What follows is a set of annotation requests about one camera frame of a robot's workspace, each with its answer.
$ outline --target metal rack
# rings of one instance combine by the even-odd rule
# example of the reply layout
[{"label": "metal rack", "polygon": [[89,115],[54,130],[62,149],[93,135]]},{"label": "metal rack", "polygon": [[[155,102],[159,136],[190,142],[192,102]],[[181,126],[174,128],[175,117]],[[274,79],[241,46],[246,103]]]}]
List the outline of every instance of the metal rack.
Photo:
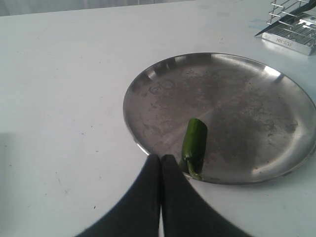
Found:
[{"label": "metal rack", "polygon": [[[267,23],[271,25],[279,21],[280,24],[263,33],[262,38],[310,55],[316,48],[316,10],[299,15],[290,13],[307,3],[308,0],[273,0]],[[281,21],[280,18],[285,15],[290,15],[291,18]]]}]

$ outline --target stainless steel plate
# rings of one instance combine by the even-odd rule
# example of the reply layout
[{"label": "stainless steel plate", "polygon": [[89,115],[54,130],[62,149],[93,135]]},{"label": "stainless steel plate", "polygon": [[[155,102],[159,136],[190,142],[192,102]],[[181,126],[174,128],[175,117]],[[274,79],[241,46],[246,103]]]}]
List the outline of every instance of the stainless steel plate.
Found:
[{"label": "stainless steel plate", "polygon": [[292,172],[316,146],[316,108],[284,74],[253,60],[195,53],[163,60],[128,88],[124,118],[147,153],[181,157],[190,118],[208,126],[206,182],[251,184]]}]

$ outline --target white table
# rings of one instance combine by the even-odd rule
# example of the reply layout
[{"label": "white table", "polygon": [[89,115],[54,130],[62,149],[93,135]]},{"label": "white table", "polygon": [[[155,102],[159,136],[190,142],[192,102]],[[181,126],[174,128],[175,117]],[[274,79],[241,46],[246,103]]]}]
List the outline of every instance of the white table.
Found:
[{"label": "white table", "polygon": [[[223,52],[258,60],[316,100],[316,56],[253,35],[269,0],[198,0],[0,18],[0,236],[71,237],[106,213],[146,156],[122,116],[131,81],[170,56]],[[316,157],[254,186],[191,181],[255,237],[314,237]]]}]

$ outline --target metal tray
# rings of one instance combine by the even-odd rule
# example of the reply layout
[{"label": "metal tray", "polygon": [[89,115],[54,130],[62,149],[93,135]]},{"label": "metal tray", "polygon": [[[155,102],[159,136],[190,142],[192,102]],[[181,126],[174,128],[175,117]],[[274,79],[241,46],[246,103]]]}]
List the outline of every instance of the metal tray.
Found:
[{"label": "metal tray", "polygon": [[205,182],[252,184],[291,173],[316,147],[316,108],[284,74],[219,53],[172,57],[128,88],[124,119],[146,153],[179,161],[190,118],[208,126]]}]

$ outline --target green chili pepper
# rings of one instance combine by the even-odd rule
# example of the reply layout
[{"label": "green chili pepper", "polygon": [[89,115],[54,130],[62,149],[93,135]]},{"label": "green chili pepper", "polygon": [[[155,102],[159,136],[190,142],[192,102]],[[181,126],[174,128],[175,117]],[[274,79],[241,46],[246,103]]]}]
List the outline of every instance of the green chili pepper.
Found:
[{"label": "green chili pepper", "polygon": [[182,144],[182,161],[190,175],[197,180],[202,180],[197,170],[203,166],[206,140],[207,126],[197,118],[190,119]]}]

